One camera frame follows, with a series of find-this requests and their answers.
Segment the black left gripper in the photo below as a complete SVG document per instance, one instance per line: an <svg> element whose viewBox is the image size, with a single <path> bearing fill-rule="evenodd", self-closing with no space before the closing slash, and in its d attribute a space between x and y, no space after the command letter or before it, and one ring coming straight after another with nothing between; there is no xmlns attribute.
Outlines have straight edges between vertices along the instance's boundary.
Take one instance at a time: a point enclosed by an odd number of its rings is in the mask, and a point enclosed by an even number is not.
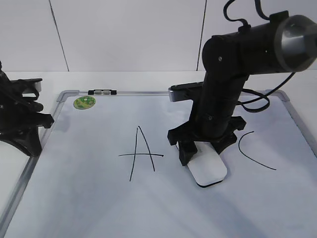
<svg viewBox="0 0 317 238"><path fill-rule="evenodd" d="M39 96L22 94L16 83L0 73L0 140L17 148L27 156L39 156L42 146L37 127L50 128L54 122L50 114L43 114Z"/></svg>

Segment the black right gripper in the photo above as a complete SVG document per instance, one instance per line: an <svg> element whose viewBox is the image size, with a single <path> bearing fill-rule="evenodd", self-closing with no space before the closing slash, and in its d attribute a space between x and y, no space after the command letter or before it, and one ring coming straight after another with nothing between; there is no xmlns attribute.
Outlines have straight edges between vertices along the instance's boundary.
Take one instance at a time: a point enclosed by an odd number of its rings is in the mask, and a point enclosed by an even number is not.
<svg viewBox="0 0 317 238"><path fill-rule="evenodd" d="M235 130L240 130L245 123L231 117L238 103L244 76L233 76L221 81L218 76L206 74L200 98L193 101L189 120L168 131L170 145L178 143L179 160L186 166L197 153L195 141L210 142L217 154L237 140Z"/></svg>

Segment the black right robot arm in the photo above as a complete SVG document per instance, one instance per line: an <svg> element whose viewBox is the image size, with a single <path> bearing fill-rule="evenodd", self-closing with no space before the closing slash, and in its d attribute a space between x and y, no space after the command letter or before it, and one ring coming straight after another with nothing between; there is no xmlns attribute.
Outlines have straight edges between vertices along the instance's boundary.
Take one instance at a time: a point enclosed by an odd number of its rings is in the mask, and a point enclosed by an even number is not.
<svg viewBox="0 0 317 238"><path fill-rule="evenodd" d="M187 165L197 153L196 142L210 143L217 153L236 142L235 131L243 130L246 122L233 112L251 75L293 75L316 58L316 23L287 11L272 14L266 24L212 36L202 51L204 80L170 87L171 101L193 102L189 120L167 135L169 143L178 146L181 164Z"/></svg>

